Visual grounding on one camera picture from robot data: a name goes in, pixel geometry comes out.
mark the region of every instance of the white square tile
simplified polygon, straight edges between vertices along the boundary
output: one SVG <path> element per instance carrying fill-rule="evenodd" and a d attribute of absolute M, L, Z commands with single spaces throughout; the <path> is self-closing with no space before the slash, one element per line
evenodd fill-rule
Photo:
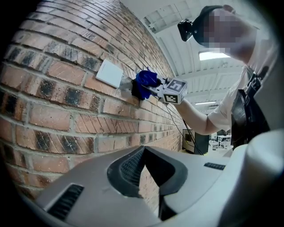
<path fill-rule="evenodd" d="M 122 69 L 105 59 L 97 73 L 96 78 L 113 87 L 119 88 L 122 73 Z"/>

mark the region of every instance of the fluorescent light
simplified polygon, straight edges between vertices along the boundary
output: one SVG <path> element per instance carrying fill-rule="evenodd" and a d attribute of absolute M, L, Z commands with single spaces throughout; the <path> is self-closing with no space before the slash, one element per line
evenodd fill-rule
<path fill-rule="evenodd" d="M 205 105 L 205 104 L 212 104 L 212 103 L 216 103 L 216 101 L 213 102 L 199 102 L 199 103 L 195 103 L 196 105 Z"/>
<path fill-rule="evenodd" d="M 209 60 L 209 59 L 221 59 L 221 58 L 230 58 L 230 56 L 223 53 L 217 53 L 213 51 L 201 52 L 199 53 L 199 60 Z"/>

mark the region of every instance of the white ceiling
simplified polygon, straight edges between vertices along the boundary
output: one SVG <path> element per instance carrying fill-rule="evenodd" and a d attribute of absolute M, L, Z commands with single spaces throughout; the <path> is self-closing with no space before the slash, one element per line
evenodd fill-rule
<path fill-rule="evenodd" d="M 191 103 L 216 101 L 198 105 L 210 113 L 240 76 L 243 63 L 232 58 L 200 61 L 198 53 L 208 50 L 193 38 L 183 42 L 177 24 L 194 20 L 206 5 L 228 4 L 250 24 L 262 29 L 263 20 L 257 11 L 242 0 L 121 0 L 148 27 L 164 52 L 174 74 L 188 82 L 186 99 Z"/>

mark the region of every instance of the white shirt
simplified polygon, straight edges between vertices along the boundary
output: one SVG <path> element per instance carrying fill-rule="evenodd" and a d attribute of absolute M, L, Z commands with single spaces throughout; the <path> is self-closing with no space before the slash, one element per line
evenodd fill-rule
<path fill-rule="evenodd" d="M 264 66 L 270 69 L 276 62 L 279 54 L 279 44 L 274 37 L 265 36 L 261 31 L 257 31 L 256 44 L 249 60 L 250 66 L 256 74 L 259 74 Z M 247 76 L 247 66 L 243 67 L 240 79 L 228 90 L 219 106 L 208 115 L 209 120 L 219 129 L 228 131 L 232 127 L 231 110 L 236 98 L 238 89 L 245 89 L 249 78 Z"/>

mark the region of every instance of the person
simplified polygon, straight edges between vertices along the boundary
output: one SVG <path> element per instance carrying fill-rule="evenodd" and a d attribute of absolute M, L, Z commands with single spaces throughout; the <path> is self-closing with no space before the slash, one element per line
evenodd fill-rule
<path fill-rule="evenodd" d="M 194 31 L 194 38 L 199 44 L 218 48 L 224 54 L 245 64 L 239 80 L 210 114 L 199 112 L 185 99 L 180 105 L 175 105 L 192 130 L 209 135 L 221 129 L 228 131 L 232 127 L 231 109 L 237 90 L 246 88 L 250 70 L 259 74 L 264 66 L 270 69 L 273 67 L 279 54 L 279 45 L 274 37 L 266 35 L 238 17 L 235 10 L 228 5 L 206 6 L 196 21 L 198 25 L 195 23 L 197 29 Z"/>

